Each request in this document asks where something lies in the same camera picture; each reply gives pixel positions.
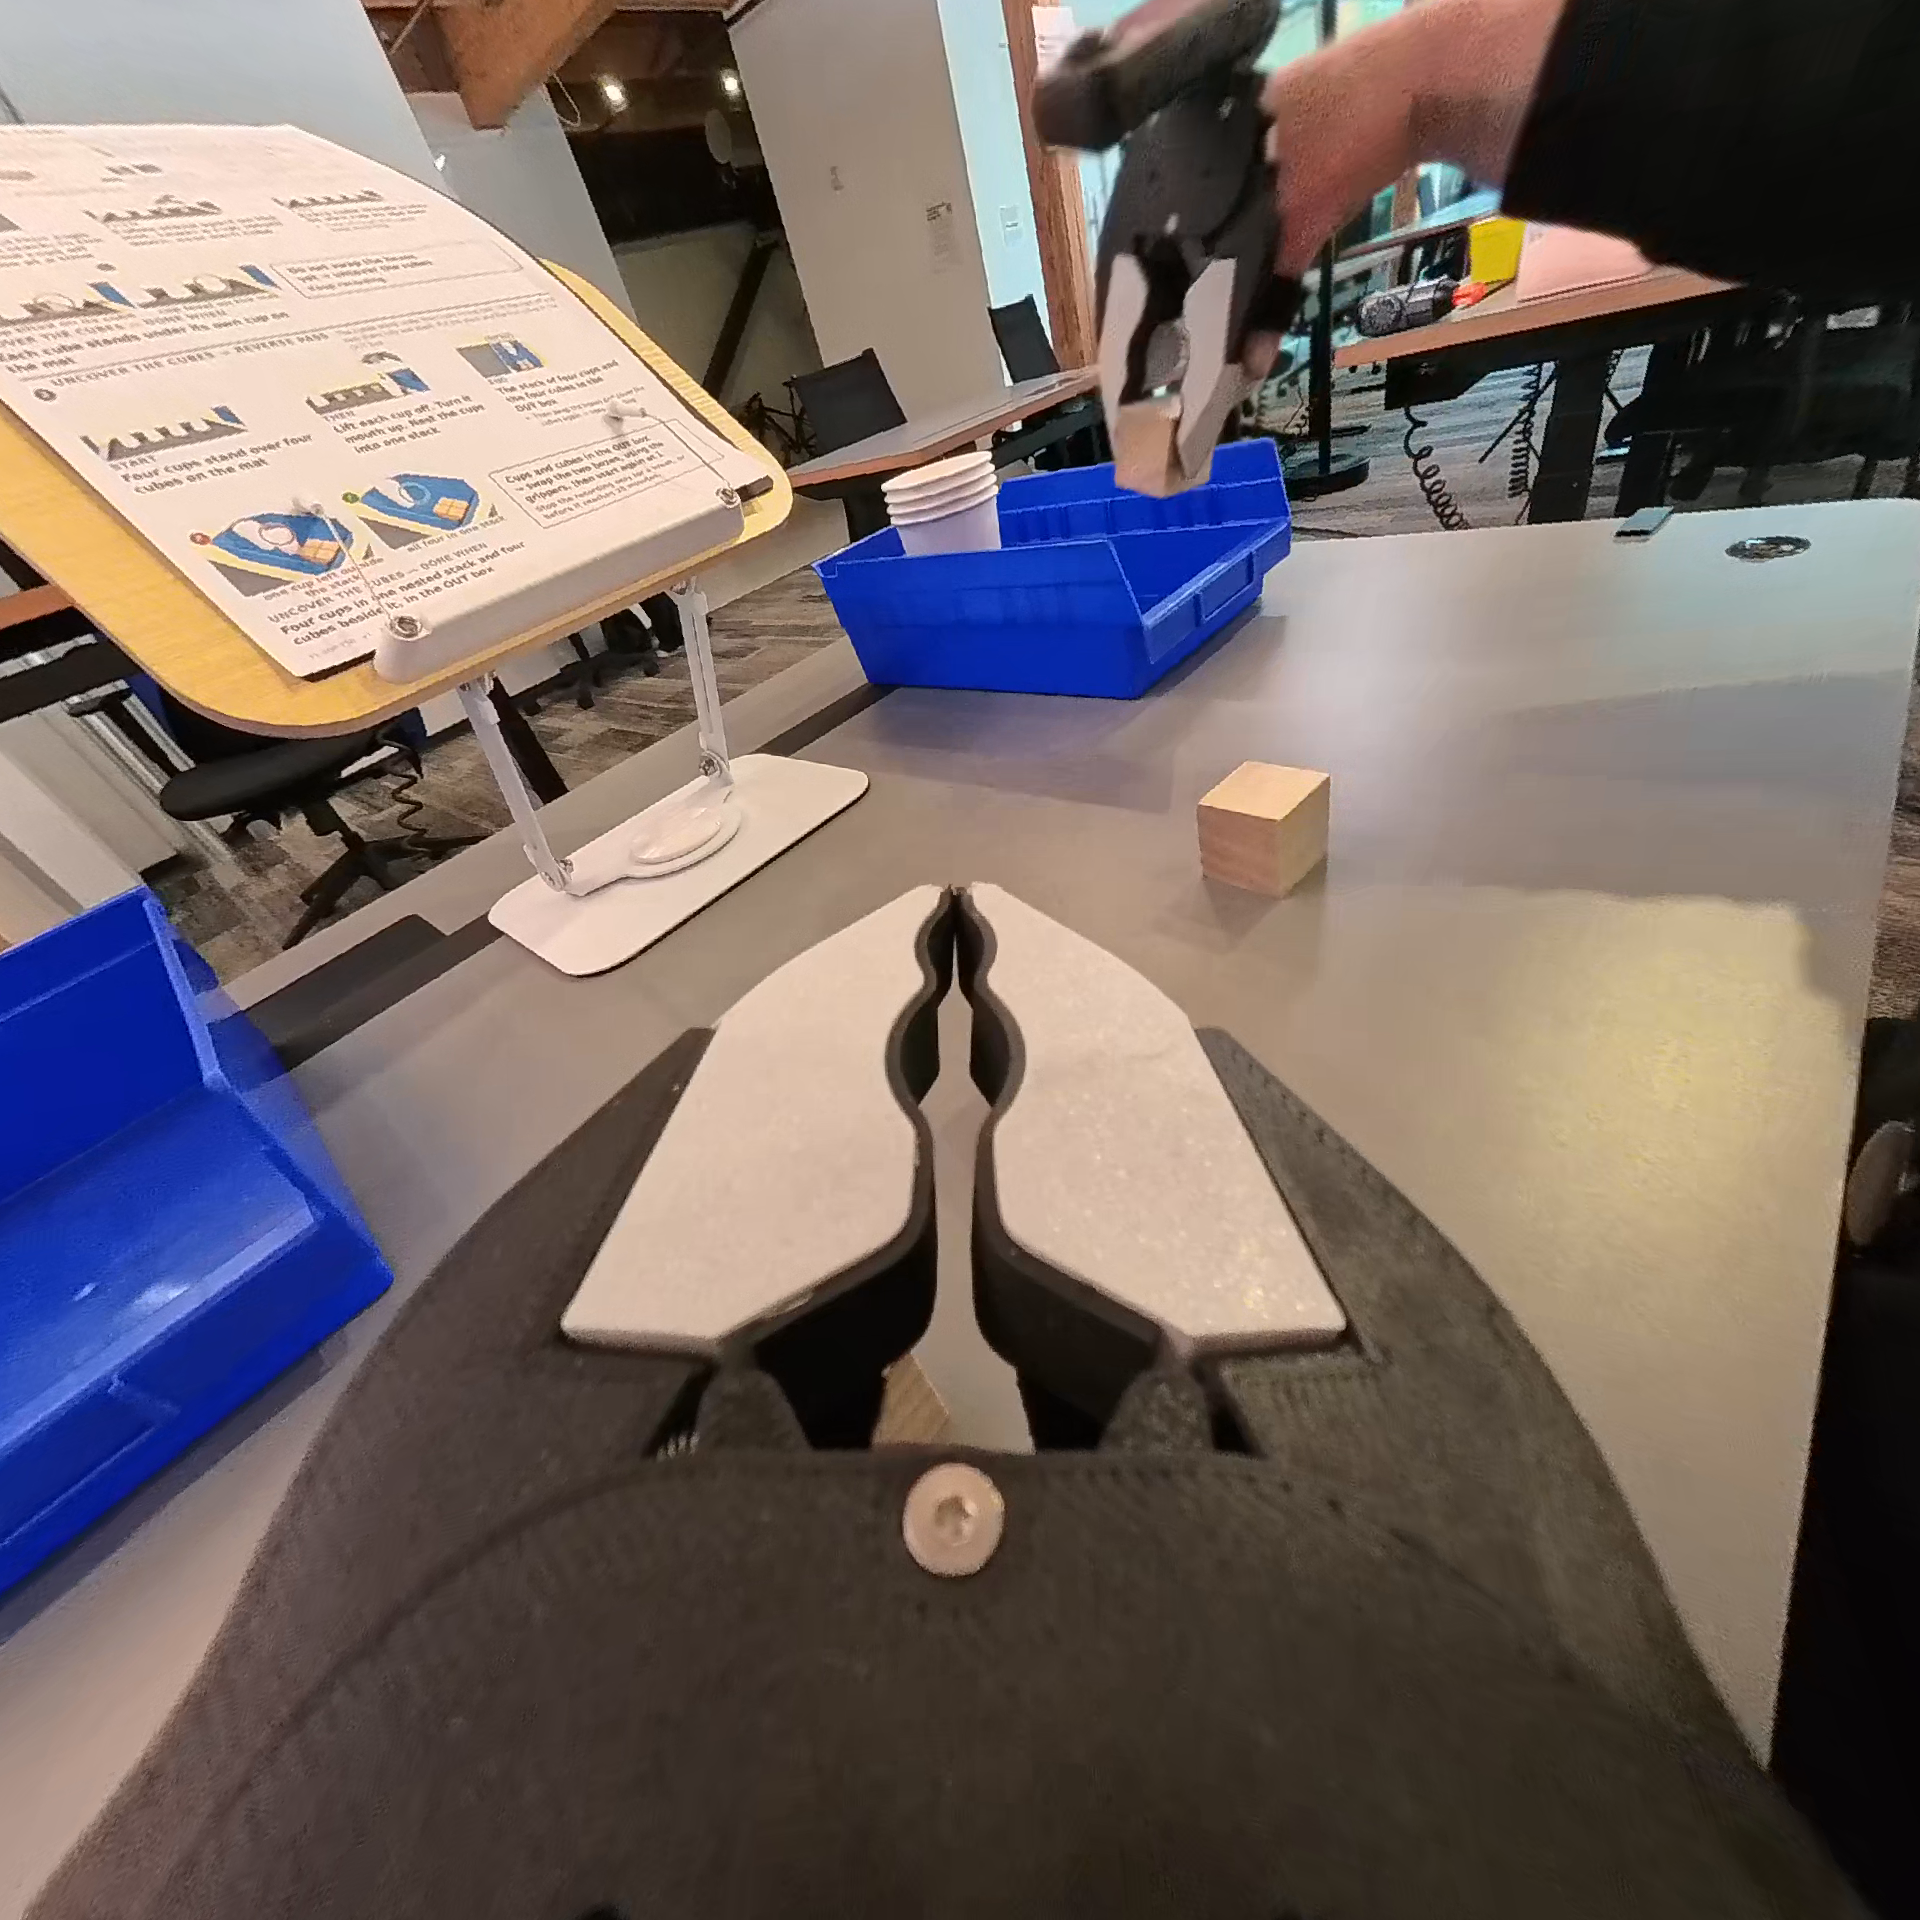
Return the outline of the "person's right forearm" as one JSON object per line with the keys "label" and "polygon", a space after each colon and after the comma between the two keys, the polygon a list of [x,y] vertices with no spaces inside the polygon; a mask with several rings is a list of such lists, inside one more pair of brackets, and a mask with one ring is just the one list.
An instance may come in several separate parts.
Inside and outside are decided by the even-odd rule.
{"label": "person's right forearm", "polygon": [[1504,210],[1718,281],[1917,290],[1915,3],[1571,3]]}

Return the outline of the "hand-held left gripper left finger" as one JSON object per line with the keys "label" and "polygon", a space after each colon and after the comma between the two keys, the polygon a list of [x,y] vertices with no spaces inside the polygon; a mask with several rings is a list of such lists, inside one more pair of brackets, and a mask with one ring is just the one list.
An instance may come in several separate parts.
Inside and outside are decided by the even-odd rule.
{"label": "hand-held left gripper left finger", "polygon": [[815,1449],[867,1449],[927,1330],[939,1219],[924,1097],[954,892],[924,883],[711,1030],[560,1318],[567,1340],[772,1379]]}

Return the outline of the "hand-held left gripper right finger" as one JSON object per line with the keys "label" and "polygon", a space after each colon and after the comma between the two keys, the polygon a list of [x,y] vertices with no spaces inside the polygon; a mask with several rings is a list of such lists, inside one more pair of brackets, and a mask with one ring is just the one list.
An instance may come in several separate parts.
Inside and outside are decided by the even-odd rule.
{"label": "hand-held left gripper right finger", "polygon": [[1035,1449],[1092,1449],[1158,1370],[1325,1355],[1348,1318],[1192,1023],[995,883],[956,898],[976,1140],[980,1335]]}

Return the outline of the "person's right hand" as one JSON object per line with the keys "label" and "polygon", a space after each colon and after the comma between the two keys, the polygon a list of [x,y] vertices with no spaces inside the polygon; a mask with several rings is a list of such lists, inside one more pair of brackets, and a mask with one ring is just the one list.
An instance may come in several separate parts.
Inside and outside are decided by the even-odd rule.
{"label": "person's right hand", "polygon": [[1437,160],[1500,186],[1560,3],[1422,3],[1264,82],[1275,278],[1298,281],[1386,186]]}

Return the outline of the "printed instruction sheet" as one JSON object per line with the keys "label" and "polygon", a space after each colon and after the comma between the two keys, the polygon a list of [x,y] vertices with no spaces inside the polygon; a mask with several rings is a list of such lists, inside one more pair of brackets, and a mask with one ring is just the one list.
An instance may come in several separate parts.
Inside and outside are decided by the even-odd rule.
{"label": "printed instruction sheet", "polygon": [[768,471],[544,263],[300,129],[4,129],[4,422],[279,671],[419,682]]}

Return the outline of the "wooden column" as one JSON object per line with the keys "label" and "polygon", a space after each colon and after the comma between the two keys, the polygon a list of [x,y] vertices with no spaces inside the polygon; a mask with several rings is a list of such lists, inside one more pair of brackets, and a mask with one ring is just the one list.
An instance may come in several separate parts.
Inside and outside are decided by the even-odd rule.
{"label": "wooden column", "polygon": [[1002,3],[998,12],[1015,84],[1050,338],[1066,369],[1090,369],[1098,360],[1098,315],[1079,158],[1052,150],[1038,134],[1032,114],[1032,89],[1040,79],[1035,6]]}

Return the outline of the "brown-top desk with black legs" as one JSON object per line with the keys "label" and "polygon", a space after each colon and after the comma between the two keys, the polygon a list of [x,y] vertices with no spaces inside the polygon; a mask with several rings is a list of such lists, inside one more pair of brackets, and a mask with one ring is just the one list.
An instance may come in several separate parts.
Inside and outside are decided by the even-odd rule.
{"label": "brown-top desk with black legs", "polygon": [[1522,299],[1508,286],[1427,327],[1334,347],[1334,369],[1383,369],[1387,409],[1451,400],[1476,380],[1549,366],[1551,407],[1532,518],[1567,522],[1586,512],[1599,407],[1615,353],[1688,343],[1700,329],[1766,311],[1770,295],[1691,272],[1654,268],[1634,279]]}

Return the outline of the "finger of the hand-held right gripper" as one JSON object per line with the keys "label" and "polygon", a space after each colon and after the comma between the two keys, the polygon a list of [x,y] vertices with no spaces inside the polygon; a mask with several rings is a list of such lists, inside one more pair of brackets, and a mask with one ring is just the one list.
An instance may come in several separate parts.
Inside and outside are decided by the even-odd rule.
{"label": "finger of the hand-held right gripper", "polygon": [[1180,248],[1123,250],[1110,260],[1098,335],[1098,390],[1114,450],[1143,447],[1180,422],[1189,363],[1186,289]]}
{"label": "finger of the hand-held right gripper", "polygon": [[1272,268],[1250,256],[1215,259],[1190,281],[1172,427],[1176,473],[1208,473],[1226,427],[1266,380],[1280,336],[1268,313],[1278,290]]}

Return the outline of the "black tape patch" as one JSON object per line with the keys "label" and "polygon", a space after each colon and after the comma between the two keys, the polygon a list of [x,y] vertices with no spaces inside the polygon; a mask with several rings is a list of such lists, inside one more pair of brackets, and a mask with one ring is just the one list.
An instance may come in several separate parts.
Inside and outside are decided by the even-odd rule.
{"label": "black tape patch", "polygon": [[293,1073],[496,943],[486,918],[438,930],[406,914],[252,1003],[246,1020]]}

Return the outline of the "wooden cube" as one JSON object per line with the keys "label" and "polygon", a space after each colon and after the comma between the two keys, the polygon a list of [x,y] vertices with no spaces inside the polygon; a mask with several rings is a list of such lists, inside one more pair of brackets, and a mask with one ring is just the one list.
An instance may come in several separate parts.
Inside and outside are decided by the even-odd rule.
{"label": "wooden cube", "polygon": [[1248,759],[1195,806],[1203,876],[1285,898],[1328,863],[1330,775]]}
{"label": "wooden cube", "polygon": [[1126,400],[1108,412],[1114,483],[1140,496],[1176,496],[1207,483],[1212,456],[1189,467],[1184,457],[1184,409],[1176,393]]}
{"label": "wooden cube", "polygon": [[954,1439],[954,1418],[915,1354],[884,1370],[871,1448],[931,1449]]}

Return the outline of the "blue plastic bin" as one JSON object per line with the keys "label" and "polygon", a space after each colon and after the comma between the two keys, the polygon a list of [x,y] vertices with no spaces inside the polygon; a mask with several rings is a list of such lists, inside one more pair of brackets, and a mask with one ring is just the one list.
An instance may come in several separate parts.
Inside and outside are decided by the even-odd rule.
{"label": "blue plastic bin", "polygon": [[2,959],[2,1594],[392,1283],[295,1078],[135,888]]}
{"label": "blue plastic bin", "polygon": [[863,676],[1131,703],[1258,608],[1292,546],[1275,441],[1218,447],[1208,481],[1172,496],[1114,473],[1006,486],[998,548],[909,559],[884,529],[818,561]]}

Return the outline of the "long wood-top desk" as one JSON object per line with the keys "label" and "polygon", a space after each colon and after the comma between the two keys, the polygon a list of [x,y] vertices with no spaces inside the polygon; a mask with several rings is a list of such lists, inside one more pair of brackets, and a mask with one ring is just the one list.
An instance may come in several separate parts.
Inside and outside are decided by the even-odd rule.
{"label": "long wood-top desk", "polygon": [[871,494],[892,473],[962,449],[984,449],[996,464],[1020,462],[1092,425],[1098,425],[1098,374],[1069,369],[818,456],[790,467],[786,483],[804,496]]}

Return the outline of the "grey desk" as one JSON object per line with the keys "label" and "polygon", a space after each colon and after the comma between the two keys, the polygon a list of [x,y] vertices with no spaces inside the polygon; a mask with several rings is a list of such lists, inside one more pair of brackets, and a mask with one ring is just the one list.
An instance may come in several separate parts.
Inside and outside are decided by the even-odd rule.
{"label": "grey desk", "polygon": [[[1742,566],[1756,535],[1812,542]],[[344,1384],[484,1209],[684,1030],[916,883],[995,881],[1220,1027],[1501,1295],[1592,1431],[1722,1699],[1770,1751],[1908,712],[1915,507],[1295,542],[1134,705],[867,694],[839,643],[749,748],[867,799],[643,959],[503,939],[296,1070],[392,1288],[4,1602],[4,1915],[180,1699]],[[1203,876],[1244,762],[1330,775],[1285,898]],[[419,914],[486,842],[230,986]]]}

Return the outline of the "instruction board on stand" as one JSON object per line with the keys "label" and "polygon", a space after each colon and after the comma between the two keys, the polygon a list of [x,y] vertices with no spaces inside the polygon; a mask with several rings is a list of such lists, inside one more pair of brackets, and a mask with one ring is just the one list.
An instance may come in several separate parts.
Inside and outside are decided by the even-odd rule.
{"label": "instruction board on stand", "polygon": [[[869,779],[845,770],[778,775],[771,752],[731,752],[715,688],[703,578],[735,554],[778,535],[795,507],[783,468],[771,462],[718,400],[679,369],[584,278],[546,260],[544,275],[622,340],[668,390],[677,409],[706,422],[754,467],[738,522],[703,548],[684,546],[634,583],[620,583],[423,680],[382,680],[357,664],[324,682],[284,674],[203,592],[183,583],[152,546],[4,409],[4,542],[64,592],[135,671],[178,682],[176,697],[244,732],[271,752],[330,748],[384,730],[398,716],[455,694],[478,732],[492,777],[510,806],[533,881],[510,888],[484,914],[488,930],[564,977],[602,977],[655,947],[746,878],[795,848],[863,799]],[[508,662],[563,641],[614,608],[668,590],[680,610],[696,728],[699,772],[662,801],[602,833],[572,855],[552,850],[541,806],[488,700]]]}

